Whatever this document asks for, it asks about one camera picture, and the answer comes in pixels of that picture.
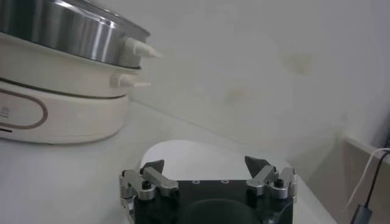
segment white wall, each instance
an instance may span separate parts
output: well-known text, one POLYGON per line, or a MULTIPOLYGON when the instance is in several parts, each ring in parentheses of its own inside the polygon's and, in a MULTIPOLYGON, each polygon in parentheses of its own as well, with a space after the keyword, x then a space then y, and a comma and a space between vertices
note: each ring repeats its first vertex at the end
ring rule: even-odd
POLYGON ((150 30, 166 55, 143 61, 153 86, 135 100, 284 156, 340 216, 337 138, 378 145, 386 136, 388 1, 104 2, 150 30))

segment black screw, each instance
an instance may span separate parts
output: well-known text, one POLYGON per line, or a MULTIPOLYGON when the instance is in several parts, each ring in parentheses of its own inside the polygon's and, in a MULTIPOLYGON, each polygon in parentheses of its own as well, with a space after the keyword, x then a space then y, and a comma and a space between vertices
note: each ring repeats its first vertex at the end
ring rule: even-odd
POLYGON ((283 181, 283 179, 280 179, 278 178, 275 183, 274 183, 275 187, 277 188, 282 188, 284 185, 285 185, 285 182, 283 181))
POLYGON ((152 183, 150 181, 143 181, 142 182, 142 190, 148 190, 152 187, 152 183))

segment white shelf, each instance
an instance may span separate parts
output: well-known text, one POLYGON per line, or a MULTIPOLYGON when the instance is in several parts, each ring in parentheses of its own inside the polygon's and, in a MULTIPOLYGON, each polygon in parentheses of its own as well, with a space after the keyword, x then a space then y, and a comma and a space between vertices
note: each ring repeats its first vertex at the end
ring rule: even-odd
MULTIPOLYGON (((371 153, 377 149, 376 147, 373 147, 371 145, 367 145, 367 144, 364 144, 362 142, 359 142, 357 141, 356 139, 353 139, 353 138, 350 138, 350 137, 344 137, 344 141, 352 146, 354 146, 355 148, 357 149, 360 149, 368 154, 371 155, 371 153)), ((375 157, 377 157, 378 159, 382 156, 383 152, 380 152, 380 153, 377 153, 375 155, 375 157)), ((390 164, 390 156, 387 156, 385 159, 384 159, 384 162, 386 162, 387 164, 390 164)))

